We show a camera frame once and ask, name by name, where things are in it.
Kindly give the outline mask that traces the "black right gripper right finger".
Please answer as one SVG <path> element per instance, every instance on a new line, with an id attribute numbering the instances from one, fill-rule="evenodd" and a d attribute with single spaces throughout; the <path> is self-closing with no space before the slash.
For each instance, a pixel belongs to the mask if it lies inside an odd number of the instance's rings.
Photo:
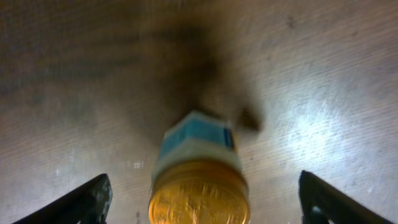
<path id="1" fill-rule="evenodd" d="M 303 170 L 298 183 L 303 224 L 392 223 L 311 172 Z"/>

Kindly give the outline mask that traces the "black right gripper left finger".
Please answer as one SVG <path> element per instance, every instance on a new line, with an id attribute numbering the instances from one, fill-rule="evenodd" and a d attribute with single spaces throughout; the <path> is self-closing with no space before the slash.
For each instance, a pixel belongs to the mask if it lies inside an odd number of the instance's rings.
<path id="1" fill-rule="evenodd" d="M 106 224 L 113 190 L 108 174 L 100 174 L 14 224 Z"/>

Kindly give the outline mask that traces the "gold lid small jar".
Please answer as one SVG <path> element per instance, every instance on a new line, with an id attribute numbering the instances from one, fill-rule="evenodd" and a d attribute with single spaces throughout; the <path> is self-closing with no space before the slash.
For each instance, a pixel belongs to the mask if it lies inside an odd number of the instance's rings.
<path id="1" fill-rule="evenodd" d="M 148 216 L 151 223 L 249 223 L 249 187 L 230 122 L 192 111 L 165 132 Z"/>

